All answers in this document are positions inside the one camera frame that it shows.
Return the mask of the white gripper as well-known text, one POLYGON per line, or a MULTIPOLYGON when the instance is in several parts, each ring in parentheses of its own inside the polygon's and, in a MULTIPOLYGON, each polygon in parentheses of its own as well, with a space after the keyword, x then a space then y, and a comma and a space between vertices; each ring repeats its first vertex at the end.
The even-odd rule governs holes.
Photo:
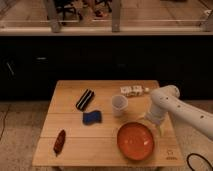
POLYGON ((155 104, 152 104, 148 112, 145 114, 145 118, 148 119, 153 124, 155 124, 159 136, 164 135, 162 123, 165 120, 165 115, 166 110, 155 104))

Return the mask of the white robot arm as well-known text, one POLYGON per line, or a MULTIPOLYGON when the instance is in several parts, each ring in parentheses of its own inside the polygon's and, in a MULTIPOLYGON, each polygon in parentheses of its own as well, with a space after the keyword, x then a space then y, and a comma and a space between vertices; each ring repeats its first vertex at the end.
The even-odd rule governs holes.
POLYGON ((213 141, 213 114, 189 105, 179 99, 180 91, 174 85, 156 88, 150 92, 151 106, 145 118, 160 126, 167 112, 181 118, 213 141))

